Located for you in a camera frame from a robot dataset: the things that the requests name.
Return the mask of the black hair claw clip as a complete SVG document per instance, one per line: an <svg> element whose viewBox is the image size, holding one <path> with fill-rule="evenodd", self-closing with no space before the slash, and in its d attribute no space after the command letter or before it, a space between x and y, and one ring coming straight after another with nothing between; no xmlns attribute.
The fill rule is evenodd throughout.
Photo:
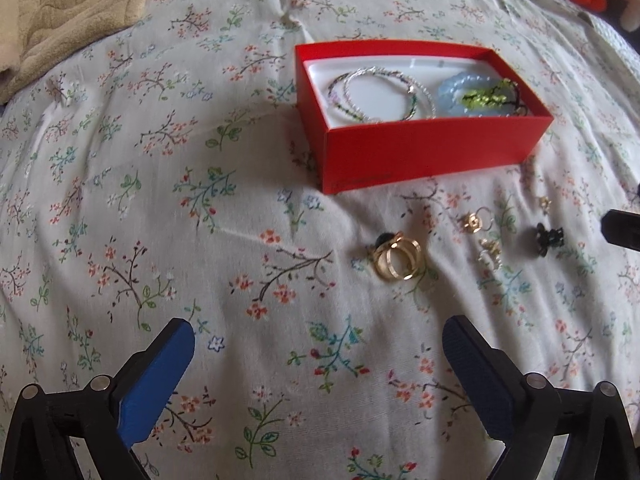
<svg viewBox="0 0 640 480"><path fill-rule="evenodd" d="M547 229L542 223L536 225L536 244L538 255L545 257L550 248L564 246L564 230L562 228Z"/></svg>

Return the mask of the small gold star earring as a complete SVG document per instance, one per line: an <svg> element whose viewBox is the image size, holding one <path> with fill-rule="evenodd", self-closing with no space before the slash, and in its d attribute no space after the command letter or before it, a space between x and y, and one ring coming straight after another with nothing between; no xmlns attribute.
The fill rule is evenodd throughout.
<svg viewBox="0 0 640 480"><path fill-rule="evenodd" d="M540 196L538 198L539 208L542 210L544 214L549 213L551 204L552 204L552 200L550 200L548 196Z"/></svg>

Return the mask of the pearl gold earring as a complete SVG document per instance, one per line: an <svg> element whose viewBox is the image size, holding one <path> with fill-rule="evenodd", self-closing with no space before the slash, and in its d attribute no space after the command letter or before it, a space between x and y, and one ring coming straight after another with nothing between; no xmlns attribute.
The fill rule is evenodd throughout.
<svg viewBox="0 0 640 480"><path fill-rule="evenodd" d="M481 238L478 244L480 245L478 261L485 266L492 266L494 269L499 269L500 266L502 266L502 250L498 240Z"/></svg>

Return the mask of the gold charm earring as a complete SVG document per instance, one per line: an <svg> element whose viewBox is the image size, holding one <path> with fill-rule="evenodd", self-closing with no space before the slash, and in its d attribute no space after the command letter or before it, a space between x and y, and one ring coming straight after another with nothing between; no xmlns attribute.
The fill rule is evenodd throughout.
<svg viewBox="0 0 640 480"><path fill-rule="evenodd" d="M489 232L494 225L494 212L486 206L480 206L464 214L460 222L465 233Z"/></svg>

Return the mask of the gold hoop rings cluster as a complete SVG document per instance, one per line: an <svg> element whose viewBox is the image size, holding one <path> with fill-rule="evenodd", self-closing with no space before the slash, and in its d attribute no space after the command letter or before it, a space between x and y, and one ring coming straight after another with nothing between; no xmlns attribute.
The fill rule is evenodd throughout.
<svg viewBox="0 0 640 480"><path fill-rule="evenodd" d="M410 281L422 270L423 249L403 232L384 232L378 236L372 252L376 273L386 281Z"/></svg>

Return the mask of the red jewelry box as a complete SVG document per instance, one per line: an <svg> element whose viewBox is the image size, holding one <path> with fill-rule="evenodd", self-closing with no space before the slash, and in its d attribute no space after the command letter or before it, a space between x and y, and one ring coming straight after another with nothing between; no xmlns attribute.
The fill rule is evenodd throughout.
<svg viewBox="0 0 640 480"><path fill-rule="evenodd" d="M297 108L317 163L324 194L522 162L551 126L538 96L494 50L418 40L354 40L299 44L295 48ZM355 124L330 107L326 88L360 66L402 70L431 89L462 68L506 77L518 85L524 116L447 117L404 122L399 96L360 84L381 120Z"/></svg>

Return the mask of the floral bed sheet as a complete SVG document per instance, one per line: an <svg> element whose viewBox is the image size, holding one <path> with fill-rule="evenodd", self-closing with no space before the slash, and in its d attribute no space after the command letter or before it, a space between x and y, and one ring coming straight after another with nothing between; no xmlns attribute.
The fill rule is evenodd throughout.
<svg viewBox="0 0 640 480"><path fill-rule="evenodd" d="M552 125L518 165L324 194L294 49L367 39L488 47ZM501 446L442 353L462 313L524 372L614 382L638 422L639 256L600 232L639 207L624 68L529 0L148 0L2 112L2 420L181 316L194 359L136 448L152 478L483 479ZM465 233L480 206L492 229ZM538 255L538 223L564 246ZM384 232L421 244L412 280L374 270Z"/></svg>

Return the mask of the beige fleece blanket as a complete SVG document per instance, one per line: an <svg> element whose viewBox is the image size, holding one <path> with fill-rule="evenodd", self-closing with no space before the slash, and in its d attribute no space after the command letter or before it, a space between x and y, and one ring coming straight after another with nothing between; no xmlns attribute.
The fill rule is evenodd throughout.
<svg viewBox="0 0 640 480"><path fill-rule="evenodd" d="M1 102L59 62L133 25L146 0L1 0Z"/></svg>

